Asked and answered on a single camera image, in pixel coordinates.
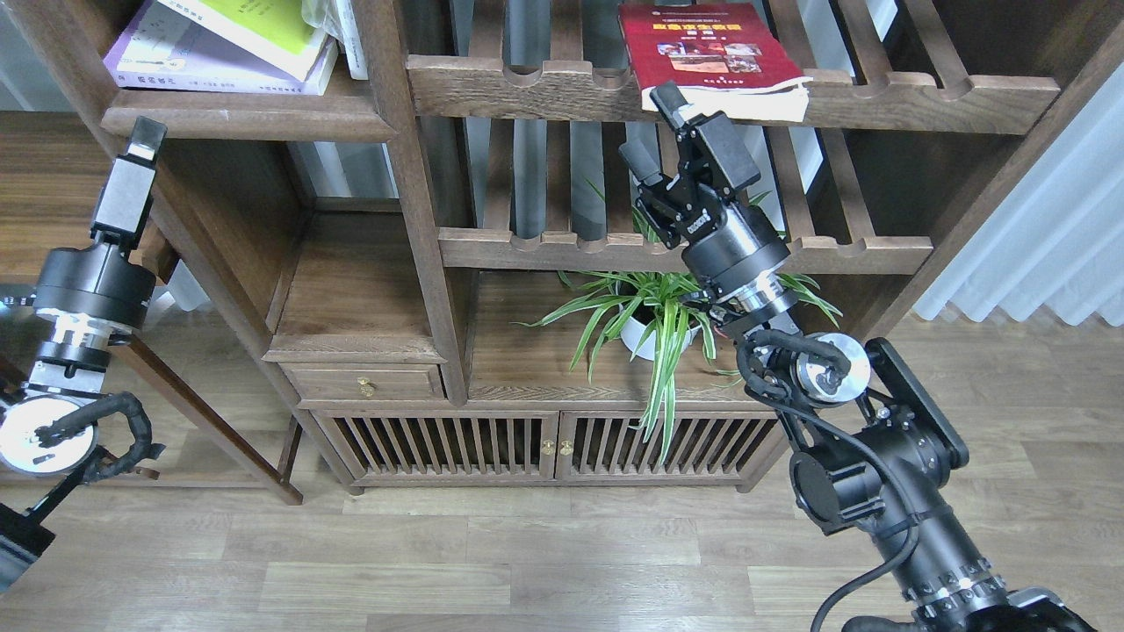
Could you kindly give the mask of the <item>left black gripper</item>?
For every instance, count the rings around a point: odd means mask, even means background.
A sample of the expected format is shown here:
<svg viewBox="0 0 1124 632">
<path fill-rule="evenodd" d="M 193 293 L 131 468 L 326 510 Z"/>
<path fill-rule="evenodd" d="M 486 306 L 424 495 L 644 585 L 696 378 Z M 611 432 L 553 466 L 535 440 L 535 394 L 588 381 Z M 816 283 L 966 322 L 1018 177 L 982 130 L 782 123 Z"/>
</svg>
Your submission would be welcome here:
<svg viewBox="0 0 1124 632">
<path fill-rule="evenodd" d="M 143 324 L 156 276 L 129 262 L 124 251 L 140 244 L 165 136 L 166 125 L 138 117 L 97 200 L 91 222 L 96 243 L 52 249 L 46 255 L 33 301 L 36 315 L 54 323 L 51 340 L 36 355 L 43 363 L 105 370 L 110 337 L 129 335 Z"/>
</svg>

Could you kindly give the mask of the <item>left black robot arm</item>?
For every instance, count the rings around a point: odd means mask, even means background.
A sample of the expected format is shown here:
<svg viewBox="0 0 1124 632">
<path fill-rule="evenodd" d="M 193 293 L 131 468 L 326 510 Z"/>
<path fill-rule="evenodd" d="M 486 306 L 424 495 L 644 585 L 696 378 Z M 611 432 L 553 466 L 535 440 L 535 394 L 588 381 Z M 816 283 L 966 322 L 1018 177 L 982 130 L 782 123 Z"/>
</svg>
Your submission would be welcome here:
<svg viewBox="0 0 1124 632">
<path fill-rule="evenodd" d="M 1 448 L 11 470 L 61 481 L 31 508 L 3 507 L 3 589 L 53 542 L 43 523 L 67 493 L 163 452 L 140 401 L 127 391 L 102 392 L 102 383 L 110 347 L 140 327 L 155 288 L 154 273 L 129 255 L 148 220 L 165 135 L 164 124 L 137 118 L 97 200 L 90 245 L 52 249 L 40 268 L 33 308 L 53 332 L 35 356 L 25 398 L 4 408 Z"/>
</svg>

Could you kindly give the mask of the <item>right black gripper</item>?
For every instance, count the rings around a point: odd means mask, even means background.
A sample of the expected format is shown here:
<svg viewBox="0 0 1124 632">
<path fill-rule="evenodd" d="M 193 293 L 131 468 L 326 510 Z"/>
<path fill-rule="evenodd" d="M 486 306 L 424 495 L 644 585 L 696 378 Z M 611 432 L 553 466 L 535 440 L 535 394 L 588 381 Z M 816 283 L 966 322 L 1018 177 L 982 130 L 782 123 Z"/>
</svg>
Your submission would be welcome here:
<svg viewBox="0 0 1124 632">
<path fill-rule="evenodd" d="M 667 249 L 687 243 L 682 259 L 703 288 L 698 301 L 736 338 L 797 301 L 776 277 L 789 249 L 761 209 L 738 202 L 761 172 L 725 112 L 703 115 L 677 83 L 653 88 L 652 103 L 674 130 L 680 160 L 677 177 L 667 177 L 642 141 L 620 145 L 636 205 Z"/>
</svg>

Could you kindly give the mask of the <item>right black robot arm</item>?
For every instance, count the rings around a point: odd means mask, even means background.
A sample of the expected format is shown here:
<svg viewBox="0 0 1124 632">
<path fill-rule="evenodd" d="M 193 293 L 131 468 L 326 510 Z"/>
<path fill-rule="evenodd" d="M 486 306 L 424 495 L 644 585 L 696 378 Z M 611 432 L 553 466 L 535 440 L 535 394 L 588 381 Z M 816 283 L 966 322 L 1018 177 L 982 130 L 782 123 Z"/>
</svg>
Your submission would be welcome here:
<svg viewBox="0 0 1124 632">
<path fill-rule="evenodd" d="M 847 620 L 847 631 L 1088 631 L 1054 592 L 1012 592 L 940 495 L 970 459 L 963 440 L 883 338 L 803 335 L 769 320 L 797 303 L 776 268 L 789 256 L 764 213 L 738 202 L 760 172 L 725 112 L 688 103 L 674 83 L 651 91 L 676 133 L 677 177 L 663 175 L 638 143 L 620 153 L 638 180 L 638 207 L 682 258 L 703 309 L 735 341 L 746 392 L 778 413 L 792 448 L 797 504 L 827 535 L 862 529 L 883 562 L 833 592 L 812 629 L 843 597 L 891 574 L 912 621 Z"/>
</svg>

